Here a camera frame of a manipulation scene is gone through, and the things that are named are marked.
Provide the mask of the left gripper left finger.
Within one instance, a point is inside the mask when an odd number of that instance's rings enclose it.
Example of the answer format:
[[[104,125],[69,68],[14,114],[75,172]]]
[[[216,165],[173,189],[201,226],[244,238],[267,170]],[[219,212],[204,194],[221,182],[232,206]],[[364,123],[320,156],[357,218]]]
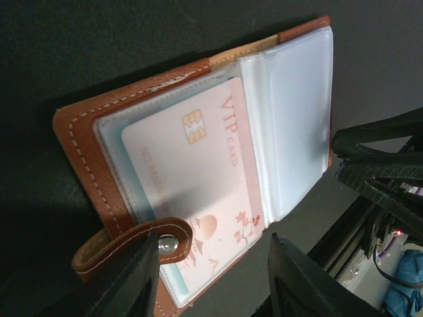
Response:
[[[152,316],[159,277],[156,234],[136,242],[99,274],[37,316]]]

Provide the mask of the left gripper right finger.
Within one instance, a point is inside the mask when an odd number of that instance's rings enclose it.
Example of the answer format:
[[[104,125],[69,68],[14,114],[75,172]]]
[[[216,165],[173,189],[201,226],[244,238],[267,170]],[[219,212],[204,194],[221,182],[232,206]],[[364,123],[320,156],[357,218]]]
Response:
[[[379,316],[286,238],[274,233],[268,255],[270,296],[255,316]]]

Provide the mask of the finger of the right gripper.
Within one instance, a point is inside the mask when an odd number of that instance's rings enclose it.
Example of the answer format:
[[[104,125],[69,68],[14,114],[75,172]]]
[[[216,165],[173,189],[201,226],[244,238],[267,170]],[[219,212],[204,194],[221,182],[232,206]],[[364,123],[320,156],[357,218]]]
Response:
[[[384,155],[364,143],[422,135],[422,108],[401,115],[338,130],[331,141],[333,152],[343,159]]]
[[[422,182],[421,157],[361,157],[344,159],[337,180],[390,212],[408,231],[422,230],[422,196],[395,189]]]

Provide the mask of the brown leather card holder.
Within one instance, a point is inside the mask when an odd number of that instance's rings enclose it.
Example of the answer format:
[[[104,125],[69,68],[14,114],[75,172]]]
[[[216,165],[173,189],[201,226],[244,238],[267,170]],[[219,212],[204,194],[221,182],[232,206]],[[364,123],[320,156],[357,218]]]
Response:
[[[327,171],[332,72],[333,33],[330,18],[323,16],[59,110],[54,131],[104,225],[73,257],[81,280],[90,280],[138,240],[156,234],[161,253],[153,315],[180,316]],[[161,268],[186,259],[193,232],[184,219],[154,215],[121,134],[125,127],[234,77],[243,85],[263,226],[247,251],[178,305]]]

